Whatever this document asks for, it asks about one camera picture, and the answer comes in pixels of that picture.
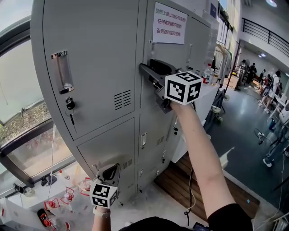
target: window frame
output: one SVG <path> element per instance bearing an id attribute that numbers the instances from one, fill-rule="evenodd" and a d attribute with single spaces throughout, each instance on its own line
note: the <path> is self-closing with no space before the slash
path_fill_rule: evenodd
<path id="1" fill-rule="evenodd" d="M 25 17 L 22 20 L 15 22 L 0 33 L 0 57 L 13 48 L 30 40 L 30 21 L 30 16 Z M 53 125 L 54 122 L 52 118 L 47 119 L 37 124 L 36 126 L 22 132 L 0 147 L 0 163 L 18 179 L 18 181 L 16 181 L 18 185 L 22 187 L 33 188 L 34 184 L 40 181 L 43 177 L 48 176 L 51 170 L 53 173 L 57 172 L 61 168 L 64 168 L 76 161 L 73 155 L 71 155 L 70 157 L 67 157 L 66 159 L 30 177 L 8 157 L 9 153 L 19 148 L 29 140 L 53 128 Z M 11 189 L 0 193 L 0 198 L 7 197 L 14 193 L 14 188 L 11 187 Z"/>

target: ventilation slots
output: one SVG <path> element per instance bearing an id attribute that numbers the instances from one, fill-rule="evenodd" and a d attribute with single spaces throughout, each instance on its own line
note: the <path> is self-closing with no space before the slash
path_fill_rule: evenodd
<path id="1" fill-rule="evenodd" d="M 158 142 L 157 142 L 157 146 L 158 146 L 160 143 L 162 143 L 162 142 L 163 142 L 163 139 L 164 139 L 164 137 L 162 137 L 162 138 L 158 139 Z"/>
<path id="2" fill-rule="evenodd" d="M 132 159 L 130 159 L 128 162 L 125 162 L 123 164 L 123 169 L 126 169 L 128 166 L 132 165 Z"/>
<path id="3" fill-rule="evenodd" d="M 121 109 L 131 104 L 131 91 L 125 91 L 113 96 L 115 110 Z"/>

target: white table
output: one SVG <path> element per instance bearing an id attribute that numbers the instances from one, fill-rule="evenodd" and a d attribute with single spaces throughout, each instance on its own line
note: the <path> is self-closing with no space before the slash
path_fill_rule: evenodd
<path id="1" fill-rule="evenodd" d="M 275 112 L 278 110 L 280 104 L 281 104 L 283 107 L 286 106 L 286 104 L 285 104 L 284 102 L 282 102 L 282 101 L 281 101 L 281 98 L 280 98 L 279 96 L 277 96 L 276 94 L 275 94 L 275 98 L 276 98 L 276 100 L 278 101 L 278 104 L 277 104 L 275 110 L 274 110 L 274 111 L 271 113 L 271 115 L 269 116 L 269 118 L 272 118 L 272 117 L 273 117 L 273 115 L 275 114 Z"/>

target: locker handle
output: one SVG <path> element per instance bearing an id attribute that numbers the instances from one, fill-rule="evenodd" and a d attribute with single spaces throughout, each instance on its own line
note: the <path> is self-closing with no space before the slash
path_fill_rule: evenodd
<path id="1" fill-rule="evenodd" d="M 189 63 L 190 62 L 190 58 L 191 58 L 191 48 L 192 48 L 193 44 L 190 43 L 190 48 L 189 48 L 189 55 L 188 55 L 188 58 L 186 60 L 186 63 Z"/>
<path id="2" fill-rule="evenodd" d="M 145 134 L 141 135 L 141 138 L 140 138 L 140 148 L 141 148 L 141 149 L 144 149 L 144 148 L 145 148 L 146 135 L 147 135 L 147 132 L 146 132 Z"/>

